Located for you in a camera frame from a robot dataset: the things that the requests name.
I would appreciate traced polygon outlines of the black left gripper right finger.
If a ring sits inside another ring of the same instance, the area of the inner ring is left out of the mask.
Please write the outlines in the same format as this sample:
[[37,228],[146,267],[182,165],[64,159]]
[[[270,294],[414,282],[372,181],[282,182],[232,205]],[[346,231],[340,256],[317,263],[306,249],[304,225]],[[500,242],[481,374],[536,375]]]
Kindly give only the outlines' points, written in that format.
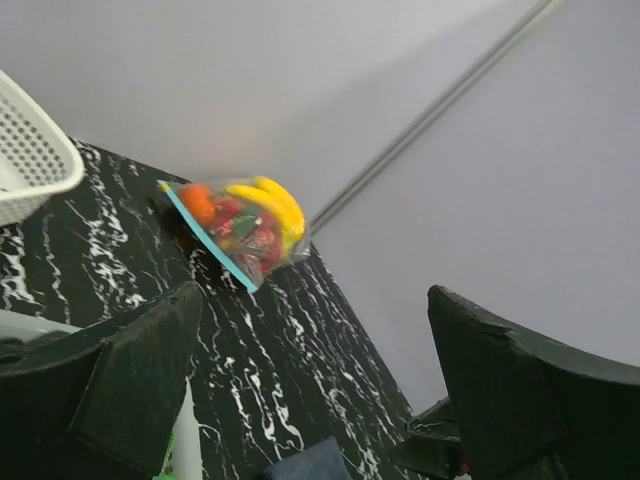
[[499,317],[442,286],[428,319],[447,394],[390,453],[429,479],[635,479],[639,370]]

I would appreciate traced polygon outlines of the clear zip top bag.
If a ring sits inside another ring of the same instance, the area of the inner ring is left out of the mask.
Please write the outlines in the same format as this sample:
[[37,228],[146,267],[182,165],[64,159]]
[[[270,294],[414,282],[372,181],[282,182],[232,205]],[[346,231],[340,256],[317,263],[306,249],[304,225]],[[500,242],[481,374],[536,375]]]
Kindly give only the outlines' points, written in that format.
[[310,255],[301,206],[271,178],[157,184],[204,248],[251,293],[272,271]]

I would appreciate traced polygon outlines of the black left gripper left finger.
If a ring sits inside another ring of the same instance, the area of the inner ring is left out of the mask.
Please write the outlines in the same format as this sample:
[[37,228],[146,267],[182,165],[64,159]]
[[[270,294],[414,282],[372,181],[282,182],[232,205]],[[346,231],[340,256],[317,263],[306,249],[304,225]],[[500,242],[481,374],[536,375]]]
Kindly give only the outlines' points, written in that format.
[[4,479],[151,479],[186,393],[202,317],[186,282],[74,333],[1,341]]

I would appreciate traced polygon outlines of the red fake strawberry bunch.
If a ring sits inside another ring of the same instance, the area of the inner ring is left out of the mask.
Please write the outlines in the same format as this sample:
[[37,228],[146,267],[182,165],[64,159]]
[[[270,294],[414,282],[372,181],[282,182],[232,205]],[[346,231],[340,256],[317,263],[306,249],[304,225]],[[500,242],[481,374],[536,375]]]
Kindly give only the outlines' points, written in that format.
[[248,274],[265,275],[281,261],[282,238],[275,217],[257,204],[214,196],[216,216],[208,225],[214,243]]

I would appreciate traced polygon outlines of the orange fake bell pepper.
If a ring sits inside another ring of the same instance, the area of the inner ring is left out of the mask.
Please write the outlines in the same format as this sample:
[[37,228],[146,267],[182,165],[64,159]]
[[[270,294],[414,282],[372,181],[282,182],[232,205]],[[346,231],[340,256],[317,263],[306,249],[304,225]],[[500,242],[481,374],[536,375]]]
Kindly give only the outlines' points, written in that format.
[[198,224],[207,226],[216,216],[214,192],[200,184],[184,186],[179,194],[181,203]]

